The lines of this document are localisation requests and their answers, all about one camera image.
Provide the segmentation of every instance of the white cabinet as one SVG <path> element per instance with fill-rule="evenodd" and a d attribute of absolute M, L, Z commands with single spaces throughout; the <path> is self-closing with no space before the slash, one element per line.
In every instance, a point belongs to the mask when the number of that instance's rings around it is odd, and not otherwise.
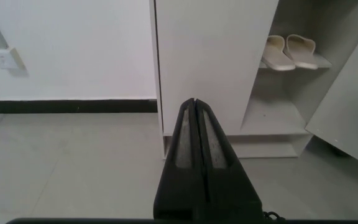
<path fill-rule="evenodd" d="M 358 45 L 306 129 L 358 159 Z"/>
<path fill-rule="evenodd" d="M 179 106 L 199 98 L 239 157 L 299 156 L 313 136 L 306 125 L 358 44 L 358 1 L 150 3 L 163 153 Z M 315 40 L 318 69 L 269 69 L 260 62 L 269 34 Z"/>
<path fill-rule="evenodd" d="M 239 132 L 277 2 L 156 0 L 164 135 L 189 98 Z"/>

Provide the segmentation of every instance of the cabinet shelf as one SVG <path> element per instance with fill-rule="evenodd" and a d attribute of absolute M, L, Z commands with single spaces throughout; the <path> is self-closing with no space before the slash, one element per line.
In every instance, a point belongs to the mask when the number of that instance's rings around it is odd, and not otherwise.
<path fill-rule="evenodd" d="M 318 68 L 331 68 L 332 64 L 320 54 L 314 54 L 314 59 L 318 65 Z M 269 68 L 265 63 L 260 62 L 259 68 Z"/>
<path fill-rule="evenodd" d="M 309 134 L 295 105 L 278 86 L 255 86 L 240 135 Z"/>

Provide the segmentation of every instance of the white wall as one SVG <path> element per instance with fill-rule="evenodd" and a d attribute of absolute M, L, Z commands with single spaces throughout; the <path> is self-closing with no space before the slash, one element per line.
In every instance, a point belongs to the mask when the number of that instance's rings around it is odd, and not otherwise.
<path fill-rule="evenodd" d="M 26 72 L 0 69 L 0 100 L 156 98 L 149 1 L 0 0 Z"/>

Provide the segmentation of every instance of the floor tile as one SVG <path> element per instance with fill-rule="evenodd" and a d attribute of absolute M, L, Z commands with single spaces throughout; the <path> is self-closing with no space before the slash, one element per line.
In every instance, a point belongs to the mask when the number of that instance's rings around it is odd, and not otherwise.
<path fill-rule="evenodd" d="M 163 169 L 157 117 L 83 118 L 33 216 L 152 218 Z"/>

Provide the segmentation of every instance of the gray tile floor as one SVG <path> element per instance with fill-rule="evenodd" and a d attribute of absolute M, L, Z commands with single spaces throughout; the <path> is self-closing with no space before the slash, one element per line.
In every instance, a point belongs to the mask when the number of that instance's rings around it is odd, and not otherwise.
<path fill-rule="evenodd" d="M 156 114 L 0 115 L 0 223 L 152 218 L 163 169 Z M 265 210 L 358 219 L 358 161 L 315 140 L 297 159 L 245 159 Z"/>

